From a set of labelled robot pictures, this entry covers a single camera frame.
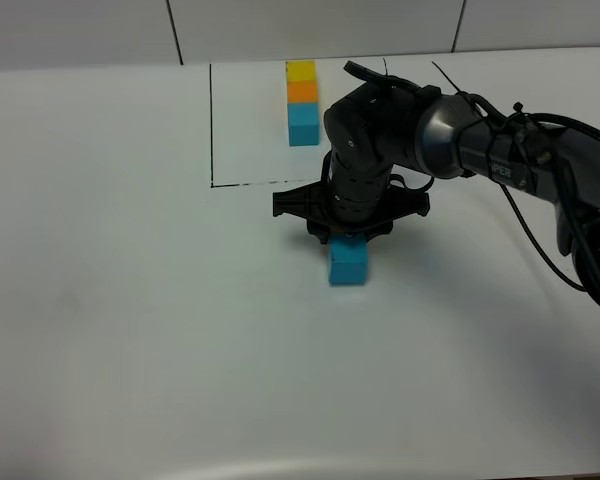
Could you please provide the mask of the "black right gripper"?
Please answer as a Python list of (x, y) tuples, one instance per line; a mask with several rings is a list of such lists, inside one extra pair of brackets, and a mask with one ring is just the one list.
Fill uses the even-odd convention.
[(273, 215), (289, 214), (306, 221), (307, 231), (327, 244), (332, 226), (343, 234), (365, 236), (367, 241), (389, 235), (393, 222), (430, 210), (429, 184), (410, 188), (393, 165), (381, 162), (362, 171), (347, 163), (336, 150), (323, 159), (320, 180), (272, 197)]

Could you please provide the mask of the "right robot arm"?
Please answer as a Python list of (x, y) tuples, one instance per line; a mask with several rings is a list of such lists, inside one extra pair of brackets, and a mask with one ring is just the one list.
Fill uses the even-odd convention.
[(600, 130), (547, 113), (505, 115), (483, 97), (453, 95), (389, 77), (372, 80), (324, 115), (330, 143), (319, 181), (273, 197), (275, 215), (374, 238), (395, 220), (425, 215), (425, 188), (408, 188), (395, 166), (449, 180), (479, 175), (551, 203), (559, 252), (600, 306)]

